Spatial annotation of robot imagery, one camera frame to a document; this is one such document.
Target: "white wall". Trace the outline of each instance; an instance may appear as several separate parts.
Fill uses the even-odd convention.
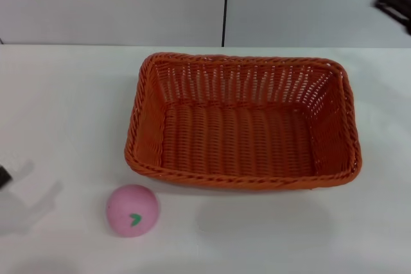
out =
[[[372,0],[229,0],[226,46],[411,47]]]
[[[224,0],[0,0],[5,43],[220,46]]]

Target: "rectangular basket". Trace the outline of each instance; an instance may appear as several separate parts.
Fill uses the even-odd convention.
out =
[[[319,58],[154,54],[140,70],[125,158],[181,184],[346,184],[362,165],[347,73]]]

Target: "white table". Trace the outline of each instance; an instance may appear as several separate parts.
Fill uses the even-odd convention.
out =
[[[139,176],[123,148],[139,66],[156,51],[320,56],[355,94],[363,169],[347,185],[245,193]],[[0,47],[2,274],[411,272],[411,49]],[[108,195],[152,189],[157,226],[122,239]]]

